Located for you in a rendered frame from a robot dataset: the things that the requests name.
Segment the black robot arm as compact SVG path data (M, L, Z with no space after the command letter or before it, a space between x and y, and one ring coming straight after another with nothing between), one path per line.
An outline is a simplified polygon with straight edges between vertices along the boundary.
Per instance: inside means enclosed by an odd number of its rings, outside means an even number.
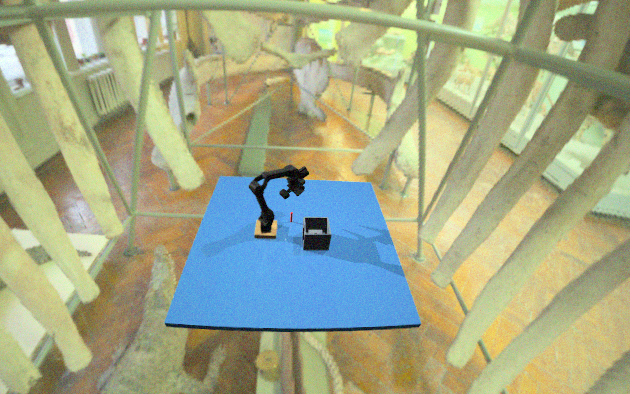
M298 178L303 179L304 177L308 175L309 175L309 172L305 166L303 166L302 168L298 170L296 167L289 164L282 169L277 169L277 170L272 170L272 171L267 171L267 172L264 171L262 172L261 175L255 177L253 181L249 184L249 188L255 194L259 202L259 207L261 209L261 212L260 212L261 215L259 217L259 221L261 222L262 234L271 233L271 225L273 223L274 216L275 216L273 211L269 207L267 207L267 204L263 197L263 193L264 193L263 190L266 188L268 181L271 179L288 177L286 180L291 185L296 185L298 183ZM261 179L264 179L262 185L258 183ZM304 189L305 187L303 185L302 186L297 185L294 188L292 187L291 192L294 192L296 196L299 196L305 191Z

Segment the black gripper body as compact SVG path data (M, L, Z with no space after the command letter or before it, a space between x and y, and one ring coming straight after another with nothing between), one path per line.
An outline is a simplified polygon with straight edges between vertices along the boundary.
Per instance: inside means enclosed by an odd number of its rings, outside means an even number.
M288 183L288 184L287 184L287 186L288 186L288 188L289 188L289 189L288 189L288 190L282 189L281 191L279 191L279 194L280 194L280 195L281 195L284 199L287 199L287 198L290 196L290 194L289 194L289 193L291 192L292 187L294 188L294 187L296 187L298 184L299 184L299 185L300 185L300 184L301 184L301 185L304 185L304 184L305 184L305 180L304 180L304 179L299 179L299 178L298 178L298 183L297 183L296 185L291 185L288 181L287 181L287 183Z

